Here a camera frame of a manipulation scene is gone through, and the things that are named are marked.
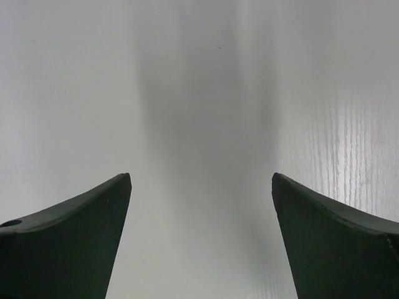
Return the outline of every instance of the hole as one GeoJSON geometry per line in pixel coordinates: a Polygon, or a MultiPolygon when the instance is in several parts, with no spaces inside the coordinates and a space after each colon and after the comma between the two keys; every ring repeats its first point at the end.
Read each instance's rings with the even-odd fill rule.
{"type": "Polygon", "coordinates": [[[22,223],[21,220],[10,220],[0,225],[0,227],[9,227],[22,223]]]}

